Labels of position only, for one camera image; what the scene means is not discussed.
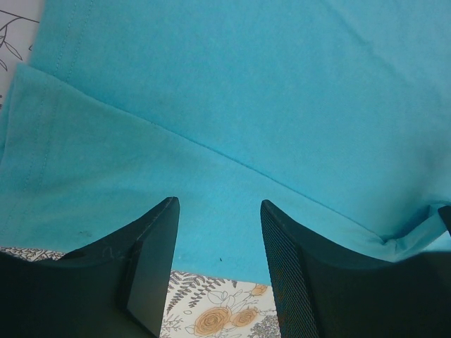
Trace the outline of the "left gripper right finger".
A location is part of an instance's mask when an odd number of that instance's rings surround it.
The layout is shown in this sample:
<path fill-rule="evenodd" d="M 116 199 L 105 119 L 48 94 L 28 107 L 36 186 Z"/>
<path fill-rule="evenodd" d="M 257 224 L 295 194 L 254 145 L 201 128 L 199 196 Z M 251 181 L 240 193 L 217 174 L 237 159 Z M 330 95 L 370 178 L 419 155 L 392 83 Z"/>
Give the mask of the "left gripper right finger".
<path fill-rule="evenodd" d="M 362 255 L 261 203 L 282 337 L 449 337 L 450 254 L 390 263 Z"/>

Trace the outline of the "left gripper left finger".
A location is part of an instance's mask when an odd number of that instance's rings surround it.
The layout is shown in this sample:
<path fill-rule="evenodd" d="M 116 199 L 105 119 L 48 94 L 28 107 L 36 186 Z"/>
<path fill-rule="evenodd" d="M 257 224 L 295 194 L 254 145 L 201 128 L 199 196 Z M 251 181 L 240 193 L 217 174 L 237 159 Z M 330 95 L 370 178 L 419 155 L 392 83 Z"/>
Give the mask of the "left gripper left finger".
<path fill-rule="evenodd" d="M 58 260 L 1 254 L 2 337 L 158 337 L 178 232 L 170 197 Z"/>

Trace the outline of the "turquoise t shirt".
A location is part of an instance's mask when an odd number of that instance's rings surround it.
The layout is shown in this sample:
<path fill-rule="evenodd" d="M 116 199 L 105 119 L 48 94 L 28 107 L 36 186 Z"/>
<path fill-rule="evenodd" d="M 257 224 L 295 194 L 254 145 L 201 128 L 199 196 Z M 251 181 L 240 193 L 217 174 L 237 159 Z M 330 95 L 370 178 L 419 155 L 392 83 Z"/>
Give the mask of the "turquoise t shirt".
<path fill-rule="evenodd" d="M 180 201 L 173 266 L 267 283 L 259 209 L 449 251 L 449 1 L 2 1 L 1 245 Z"/>

